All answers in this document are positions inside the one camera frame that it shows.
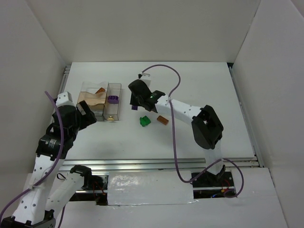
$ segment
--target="clear plastic container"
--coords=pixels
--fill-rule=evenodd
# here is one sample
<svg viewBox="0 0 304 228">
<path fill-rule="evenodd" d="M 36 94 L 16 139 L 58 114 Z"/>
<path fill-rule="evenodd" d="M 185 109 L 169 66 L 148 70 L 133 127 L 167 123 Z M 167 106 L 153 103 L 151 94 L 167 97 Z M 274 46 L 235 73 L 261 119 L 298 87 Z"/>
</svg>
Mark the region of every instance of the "clear plastic container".
<svg viewBox="0 0 304 228">
<path fill-rule="evenodd" d="M 104 106 L 104 117 L 108 121 L 119 120 L 119 110 L 121 103 L 122 84 L 109 83 L 107 89 L 107 99 Z"/>
<path fill-rule="evenodd" d="M 107 100 L 107 90 L 109 83 L 91 83 L 91 82 L 83 82 L 81 86 L 81 92 L 78 97 L 77 103 L 81 101 L 85 101 L 89 106 L 90 110 L 95 114 L 97 121 L 104 121 L 104 109 L 105 103 Z"/>
</svg>

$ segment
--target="orange block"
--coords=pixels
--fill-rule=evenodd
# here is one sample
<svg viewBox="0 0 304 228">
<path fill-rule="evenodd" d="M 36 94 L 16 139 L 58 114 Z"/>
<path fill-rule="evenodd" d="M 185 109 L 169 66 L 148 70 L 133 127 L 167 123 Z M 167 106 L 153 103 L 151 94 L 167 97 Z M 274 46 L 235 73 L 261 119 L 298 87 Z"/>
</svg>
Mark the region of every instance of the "orange block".
<svg viewBox="0 0 304 228">
<path fill-rule="evenodd" d="M 157 120 L 159 122 L 161 122 L 162 124 L 164 124 L 164 125 L 167 125 L 168 122 L 169 122 L 169 120 L 167 120 L 166 118 L 162 117 L 161 115 L 159 117 L 157 117 Z"/>
<path fill-rule="evenodd" d="M 98 93 L 101 93 L 101 92 L 104 92 L 104 91 L 105 91 L 105 89 L 101 87 L 100 89 L 97 90 L 97 92 L 95 94 L 98 94 Z"/>
</svg>

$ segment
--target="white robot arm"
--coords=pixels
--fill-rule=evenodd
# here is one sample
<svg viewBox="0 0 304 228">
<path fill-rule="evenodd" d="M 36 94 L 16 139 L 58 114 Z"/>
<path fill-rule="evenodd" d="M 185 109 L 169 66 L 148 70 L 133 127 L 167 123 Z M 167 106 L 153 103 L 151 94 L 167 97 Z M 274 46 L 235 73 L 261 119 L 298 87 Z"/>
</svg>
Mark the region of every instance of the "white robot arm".
<svg viewBox="0 0 304 228">
<path fill-rule="evenodd" d="M 149 79 L 142 75 L 139 78 L 128 86 L 132 92 L 130 104 L 142 106 L 149 112 L 171 115 L 171 98 L 158 90 L 151 92 L 148 88 Z M 209 105 L 204 108 L 195 107 L 174 99 L 171 99 L 171 103 L 174 117 L 192 126 L 195 142 L 205 153 L 206 165 L 222 159 L 220 139 L 224 128 L 214 109 Z M 223 161 L 210 167 L 208 172 L 219 179 L 225 172 Z"/>
<path fill-rule="evenodd" d="M 36 162 L 30 184 L 21 195 L 18 208 L 11 217 L 3 219 L 0 228 L 54 228 L 56 218 L 76 190 L 86 187 L 91 181 L 91 169 L 76 165 L 68 178 L 49 196 L 56 174 L 63 164 L 68 150 L 73 146 L 78 131 L 96 122 L 94 114 L 87 104 L 80 102 L 85 115 L 74 106 L 71 94 L 58 95 L 56 106 L 62 121 L 59 123 L 57 113 L 54 122 L 39 140 L 36 150 Z M 61 134 L 64 143 L 61 145 Z"/>
</svg>

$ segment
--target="red wire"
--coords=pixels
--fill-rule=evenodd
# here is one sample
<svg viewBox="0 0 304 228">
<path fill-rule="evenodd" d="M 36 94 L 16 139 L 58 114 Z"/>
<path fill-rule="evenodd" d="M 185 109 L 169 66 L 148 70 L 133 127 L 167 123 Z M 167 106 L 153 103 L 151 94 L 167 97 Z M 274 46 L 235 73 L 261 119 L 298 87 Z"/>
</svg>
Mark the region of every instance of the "red wire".
<svg viewBox="0 0 304 228">
<path fill-rule="evenodd" d="M 94 184 L 93 184 L 93 196 L 94 196 L 94 200 L 96 201 L 95 186 L 94 186 Z"/>
<path fill-rule="evenodd" d="M 226 181 L 226 182 L 227 182 L 227 184 L 228 184 L 228 189 L 229 189 L 229 187 L 230 187 L 230 183 L 229 183 L 229 181 L 228 181 L 228 180 L 226 180 L 226 179 L 224 179 L 224 181 Z"/>
<path fill-rule="evenodd" d="M 100 188 L 100 190 L 103 192 L 103 195 L 105 195 L 103 188 L 100 187 L 100 185 L 99 185 L 97 182 L 95 182 L 95 183 L 96 183 L 96 185 Z"/>
</svg>

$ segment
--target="green cube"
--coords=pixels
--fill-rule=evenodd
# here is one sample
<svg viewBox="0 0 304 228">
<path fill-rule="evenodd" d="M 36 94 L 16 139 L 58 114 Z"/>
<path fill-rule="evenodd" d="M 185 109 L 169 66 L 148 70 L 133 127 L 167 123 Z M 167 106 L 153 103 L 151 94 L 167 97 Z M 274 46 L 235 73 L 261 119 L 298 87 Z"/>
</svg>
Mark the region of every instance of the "green cube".
<svg viewBox="0 0 304 228">
<path fill-rule="evenodd" d="M 144 117 L 139 118 L 139 122 L 140 122 L 141 126 L 145 127 L 151 123 L 151 120 L 147 116 L 144 116 Z"/>
</svg>

